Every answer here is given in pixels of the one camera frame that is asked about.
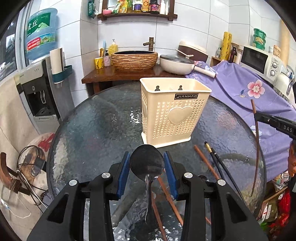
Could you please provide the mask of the person's right hand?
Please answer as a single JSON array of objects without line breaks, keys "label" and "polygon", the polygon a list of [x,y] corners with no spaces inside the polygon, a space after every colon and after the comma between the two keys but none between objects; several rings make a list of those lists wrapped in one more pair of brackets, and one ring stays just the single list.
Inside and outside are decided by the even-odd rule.
[{"label": "person's right hand", "polygon": [[293,143],[290,144],[289,156],[288,156],[288,173],[290,177],[293,177],[296,174],[296,157],[295,157],[295,148]]}]

